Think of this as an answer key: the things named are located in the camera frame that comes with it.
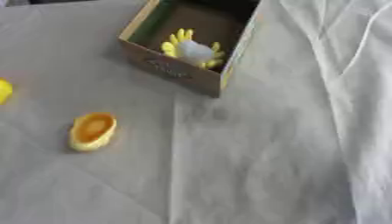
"cardboard box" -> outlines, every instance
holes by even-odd
[[[212,97],[219,97],[242,56],[256,22],[258,0],[150,0],[119,39],[135,65]],[[193,40],[220,42],[224,65],[213,70],[163,55],[160,46],[178,29],[194,29]]]

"table surface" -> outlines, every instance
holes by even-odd
[[[220,99],[126,61],[143,3],[0,9],[1,223],[391,223],[390,3],[263,0]],[[94,111],[113,143],[72,152]]]

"gray fabric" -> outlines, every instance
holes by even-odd
[[[220,99],[128,64],[142,5],[0,10],[0,223],[391,223],[387,1],[263,1]],[[73,153],[93,111],[117,135]]]

